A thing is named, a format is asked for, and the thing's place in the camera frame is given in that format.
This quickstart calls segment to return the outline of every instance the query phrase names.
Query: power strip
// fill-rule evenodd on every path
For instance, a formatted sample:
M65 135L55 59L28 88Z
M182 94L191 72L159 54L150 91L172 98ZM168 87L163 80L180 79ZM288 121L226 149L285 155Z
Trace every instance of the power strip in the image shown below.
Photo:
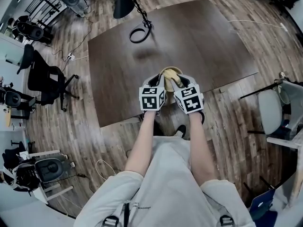
M69 53L67 56L67 59L70 61L74 61L75 60L75 56L72 53Z

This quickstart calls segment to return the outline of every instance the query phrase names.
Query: wooden floor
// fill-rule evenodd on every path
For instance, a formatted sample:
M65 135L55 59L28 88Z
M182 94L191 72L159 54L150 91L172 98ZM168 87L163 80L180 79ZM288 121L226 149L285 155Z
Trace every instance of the wooden floor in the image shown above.
M139 0L147 12L185 1L190 0ZM218 175L221 179L235 183L242 199L246 201L248 191L243 187L243 182L247 182L254 191L262 192L266 186L259 181L259 175L275 185L282 176L293 171L291 166L295 165L295 157L288 149L267 144L263 135L247 134L247 130L261 129L257 100L255 96L240 101L238 98L271 84L278 78L280 71L287 71L292 80L303 80L303 48L296 39L290 20L279 16L277 9L269 5L268 0L210 1L228 20L255 20L274 25L282 22L289 31L286 33L280 28L249 22L233 22L234 29L254 58L259 73L238 81L223 93L216 89L204 94L205 131ZM116 20L113 19L112 0L88 0L88 3L91 6L88 18L94 23L91 34L74 52L76 58L88 55L88 39L138 16L134 10L126 18ZM66 58L89 30L89 21L76 17L68 10L63 12L53 27L53 53L63 49ZM61 52L53 56L51 49L42 44L34 43L34 47L50 65L60 68L65 66ZM103 159L117 172L122 170L126 161L125 152L132 148L140 124L117 123L99 128L91 92L88 57L70 62L64 73L66 77L72 74L80 76L78 81L74 80L70 85L71 91L79 95L80 100L66 97L65 113L60 110L59 100L53 105L38 106L26 123L27 135L36 142L37 151L59 148L68 154L76 164L73 173L87 175L95 191L103 183L95 170L96 161ZM31 95L39 94L29 90L27 92ZM172 135L180 124L188 125L188 117L176 105L164 108L157 121L166 135ZM98 170L105 177L112 174L110 168L102 163L98 164ZM61 183L63 186L74 186L74 190L64 196L81 207L92 195L88 179L74 177ZM74 216L80 212L78 207L62 197L51 200L50 204Z

